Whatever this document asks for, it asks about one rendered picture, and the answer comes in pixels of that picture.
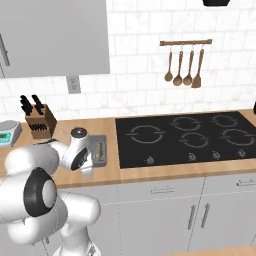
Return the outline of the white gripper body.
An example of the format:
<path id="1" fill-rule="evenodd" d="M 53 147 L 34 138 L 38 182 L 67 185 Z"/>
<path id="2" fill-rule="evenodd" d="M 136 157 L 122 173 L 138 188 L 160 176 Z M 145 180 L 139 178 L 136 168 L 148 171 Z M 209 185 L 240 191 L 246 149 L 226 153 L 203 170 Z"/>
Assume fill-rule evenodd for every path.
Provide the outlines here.
<path id="1" fill-rule="evenodd" d="M 81 172 L 84 178 L 91 178 L 93 176 L 93 165 L 92 164 L 84 164 L 81 168 Z"/>

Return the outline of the wide grey drawer front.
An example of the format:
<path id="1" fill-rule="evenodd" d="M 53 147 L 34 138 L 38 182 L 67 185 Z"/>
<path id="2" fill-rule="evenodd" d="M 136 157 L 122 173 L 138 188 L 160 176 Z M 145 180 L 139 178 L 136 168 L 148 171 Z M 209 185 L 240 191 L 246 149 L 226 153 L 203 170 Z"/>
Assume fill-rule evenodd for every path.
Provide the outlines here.
<path id="1" fill-rule="evenodd" d="M 151 181 L 121 184 L 118 186 L 119 202 L 140 202 L 166 198 L 183 198 L 201 194 L 203 178 Z M 173 188 L 174 193 L 151 194 L 152 189 Z"/>

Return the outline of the wooden knife block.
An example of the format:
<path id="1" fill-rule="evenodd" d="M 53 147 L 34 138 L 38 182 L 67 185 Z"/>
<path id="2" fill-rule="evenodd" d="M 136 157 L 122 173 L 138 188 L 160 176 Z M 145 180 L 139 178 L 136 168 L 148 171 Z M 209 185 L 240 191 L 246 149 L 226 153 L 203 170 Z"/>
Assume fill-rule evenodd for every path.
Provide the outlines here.
<path id="1" fill-rule="evenodd" d="M 57 120 L 54 115 L 44 104 L 42 109 L 42 115 L 38 113 L 36 108 L 32 109 L 32 113 L 29 116 L 25 116 L 31 135 L 34 139 L 51 139 L 57 124 Z"/>

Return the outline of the grey kitchen scale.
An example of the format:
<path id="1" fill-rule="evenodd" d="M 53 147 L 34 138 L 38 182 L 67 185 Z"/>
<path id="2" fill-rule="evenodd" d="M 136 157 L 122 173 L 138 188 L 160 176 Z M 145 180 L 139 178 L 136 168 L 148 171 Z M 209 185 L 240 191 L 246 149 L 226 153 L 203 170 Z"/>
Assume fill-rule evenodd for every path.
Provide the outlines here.
<path id="1" fill-rule="evenodd" d="M 0 122 L 0 148 L 13 147 L 22 132 L 19 121 Z"/>

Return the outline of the black hob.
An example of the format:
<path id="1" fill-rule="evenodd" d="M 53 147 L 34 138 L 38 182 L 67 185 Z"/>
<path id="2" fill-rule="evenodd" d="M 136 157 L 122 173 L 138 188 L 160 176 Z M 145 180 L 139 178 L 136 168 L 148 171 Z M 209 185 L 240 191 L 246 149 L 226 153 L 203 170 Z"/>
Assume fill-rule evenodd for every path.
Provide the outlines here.
<path id="1" fill-rule="evenodd" d="M 256 158 L 256 126 L 237 111 L 115 123 L 122 169 Z"/>

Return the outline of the small wooden spoon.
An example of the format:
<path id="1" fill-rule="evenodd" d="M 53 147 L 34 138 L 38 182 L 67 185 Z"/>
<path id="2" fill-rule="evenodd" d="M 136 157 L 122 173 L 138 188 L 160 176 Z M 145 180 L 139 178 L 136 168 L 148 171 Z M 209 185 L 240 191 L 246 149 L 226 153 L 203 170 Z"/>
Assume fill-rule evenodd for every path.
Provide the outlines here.
<path id="1" fill-rule="evenodd" d="M 171 63 L 172 63 L 172 53 L 169 53 L 168 71 L 167 71 L 167 73 L 164 76 L 164 79 L 167 82 L 170 82 L 172 80 L 172 78 L 173 78 L 173 75 L 171 73 Z"/>

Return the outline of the wooden ladle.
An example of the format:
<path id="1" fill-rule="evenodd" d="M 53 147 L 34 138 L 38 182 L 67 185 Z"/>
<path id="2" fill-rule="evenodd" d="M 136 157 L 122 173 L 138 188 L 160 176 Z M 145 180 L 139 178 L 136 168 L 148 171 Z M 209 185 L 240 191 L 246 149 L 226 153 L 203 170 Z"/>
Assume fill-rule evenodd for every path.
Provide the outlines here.
<path id="1" fill-rule="evenodd" d="M 194 51 L 190 52 L 190 59 L 189 59 L 189 69 L 188 74 L 183 79 L 183 84 L 188 86 L 192 83 L 192 76 L 191 76 L 191 68 L 192 68 L 192 62 L 194 57 Z"/>
<path id="2" fill-rule="evenodd" d="M 182 78 L 180 75 L 181 72 L 181 66 L 182 66 L 182 60 L 183 60 L 183 52 L 179 53 L 179 66 L 178 66 L 178 73 L 176 77 L 173 79 L 173 84 L 175 86 L 180 86 L 182 84 Z"/>

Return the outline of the wooden spatula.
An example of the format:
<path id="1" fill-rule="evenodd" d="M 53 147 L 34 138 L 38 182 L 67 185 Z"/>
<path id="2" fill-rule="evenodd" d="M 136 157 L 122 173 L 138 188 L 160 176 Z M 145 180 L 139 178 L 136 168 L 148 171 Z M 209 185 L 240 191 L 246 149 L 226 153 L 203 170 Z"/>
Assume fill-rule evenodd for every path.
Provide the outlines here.
<path id="1" fill-rule="evenodd" d="M 200 54 L 199 54 L 198 70 L 197 70 L 196 76 L 194 77 L 194 79 L 192 81 L 192 88 L 200 88 L 201 87 L 200 71 L 201 71 L 203 56 L 204 56 L 204 50 L 201 49 Z"/>

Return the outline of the black extractor hood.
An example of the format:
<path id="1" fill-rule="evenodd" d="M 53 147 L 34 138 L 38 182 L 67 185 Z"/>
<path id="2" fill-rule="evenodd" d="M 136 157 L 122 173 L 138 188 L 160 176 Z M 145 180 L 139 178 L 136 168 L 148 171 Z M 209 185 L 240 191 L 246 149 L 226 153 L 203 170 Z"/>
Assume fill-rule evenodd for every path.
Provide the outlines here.
<path id="1" fill-rule="evenodd" d="M 223 7 L 227 6 L 230 0 L 202 0 L 206 7 Z"/>

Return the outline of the grey wall socket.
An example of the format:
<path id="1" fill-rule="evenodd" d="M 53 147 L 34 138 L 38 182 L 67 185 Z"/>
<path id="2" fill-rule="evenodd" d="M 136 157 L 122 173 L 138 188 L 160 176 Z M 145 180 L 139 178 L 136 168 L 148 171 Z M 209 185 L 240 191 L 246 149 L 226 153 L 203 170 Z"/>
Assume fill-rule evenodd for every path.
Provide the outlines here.
<path id="1" fill-rule="evenodd" d="M 66 77 L 68 92 L 70 94 L 79 94 L 81 92 L 79 76 L 67 76 Z"/>

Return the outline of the grey wall cupboard door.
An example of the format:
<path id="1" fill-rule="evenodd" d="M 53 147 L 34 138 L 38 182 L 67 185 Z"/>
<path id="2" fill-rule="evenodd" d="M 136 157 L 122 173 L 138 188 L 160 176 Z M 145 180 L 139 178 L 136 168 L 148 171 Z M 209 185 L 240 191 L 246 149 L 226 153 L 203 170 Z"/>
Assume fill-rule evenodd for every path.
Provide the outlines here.
<path id="1" fill-rule="evenodd" d="M 0 0 L 0 78 L 108 74 L 106 0 Z"/>

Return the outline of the wooden utensil rail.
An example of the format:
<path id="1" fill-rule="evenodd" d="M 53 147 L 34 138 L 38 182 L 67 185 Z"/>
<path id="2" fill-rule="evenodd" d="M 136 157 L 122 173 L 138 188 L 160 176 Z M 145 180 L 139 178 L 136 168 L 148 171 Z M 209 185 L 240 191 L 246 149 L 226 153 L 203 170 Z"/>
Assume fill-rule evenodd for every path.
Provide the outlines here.
<path id="1" fill-rule="evenodd" d="M 206 44 L 212 44 L 212 39 L 205 39 L 205 40 L 183 40 L 183 41 L 160 41 L 160 46 L 206 45 Z"/>

